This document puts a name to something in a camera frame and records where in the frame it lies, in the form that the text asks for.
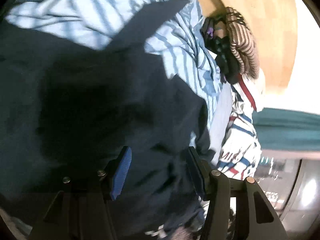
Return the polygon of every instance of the metal bolt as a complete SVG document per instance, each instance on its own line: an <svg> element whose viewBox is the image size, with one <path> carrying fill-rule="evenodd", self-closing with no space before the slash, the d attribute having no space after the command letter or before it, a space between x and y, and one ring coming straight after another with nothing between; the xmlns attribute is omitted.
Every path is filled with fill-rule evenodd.
<svg viewBox="0 0 320 240"><path fill-rule="evenodd" d="M247 182L249 182L249 183L254 183L255 180L254 180L253 177L247 177Z"/></svg>
<svg viewBox="0 0 320 240"><path fill-rule="evenodd" d="M70 179L70 177L64 177L63 179L62 179L62 182L63 183L69 183L71 181L71 179Z"/></svg>
<svg viewBox="0 0 320 240"><path fill-rule="evenodd" d="M106 172L104 170L98 170L97 173L98 173L99 177L102 177L106 174Z"/></svg>
<svg viewBox="0 0 320 240"><path fill-rule="evenodd" d="M217 170L213 170L213 171L211 171L211 174L212 174L213 176L220 176L221 172L220 172L220 171L217 171Z"/></svg>

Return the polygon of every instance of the black machine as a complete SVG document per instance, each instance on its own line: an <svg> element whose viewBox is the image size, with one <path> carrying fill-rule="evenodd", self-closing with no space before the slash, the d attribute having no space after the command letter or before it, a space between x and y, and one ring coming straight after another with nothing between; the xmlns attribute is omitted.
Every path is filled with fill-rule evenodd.
<svg viewBox="0 0 320 240"><path fill-rule="evenodd" d="M116 160L90 178L63 178L64 189L33 227L29 240L116 240L106 200L121 193L132 153L124 147ZM225 240L230 198L236 197L233 240L286 240L287 234L267 197L252 177L229 179L212 170L189 147L186 160L196 193L210 200L200 240Z"/></svg>

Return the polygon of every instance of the teal fabric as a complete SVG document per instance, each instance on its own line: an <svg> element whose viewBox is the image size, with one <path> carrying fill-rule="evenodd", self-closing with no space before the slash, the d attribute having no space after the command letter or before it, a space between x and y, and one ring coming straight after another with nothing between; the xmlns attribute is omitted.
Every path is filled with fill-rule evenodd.
<svg viewBox="0 0 320 240"><path fill-rule="evenodd" d="M320 115L265 108L252 118L262 149L320 151Z"/></svg>

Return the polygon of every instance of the wood panel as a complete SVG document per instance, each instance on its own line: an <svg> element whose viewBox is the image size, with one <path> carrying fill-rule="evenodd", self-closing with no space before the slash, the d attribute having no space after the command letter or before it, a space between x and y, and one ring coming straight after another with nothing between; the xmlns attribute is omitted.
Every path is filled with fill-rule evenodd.
<svg viewBox="0 0 320 240"><path fill-rule="evenodd" d="M222 3L241 12L256 38L266 93L287 88L297 48L295 0L199 0L204 15L222 10Z"/></svg>

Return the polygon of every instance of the brown striped fabric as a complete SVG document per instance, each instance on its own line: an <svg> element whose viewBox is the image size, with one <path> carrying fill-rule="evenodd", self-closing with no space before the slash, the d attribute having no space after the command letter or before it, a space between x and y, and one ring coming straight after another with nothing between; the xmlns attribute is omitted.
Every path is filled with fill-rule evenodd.
<svg viewBox="0 0 320 240"><path fill-rule="evenodd" d="M259 77L259 58L254 37L243 16L227 7L226 25L229 32L230 48L240 66L240 73L247 73L254 79Z"/></svg>

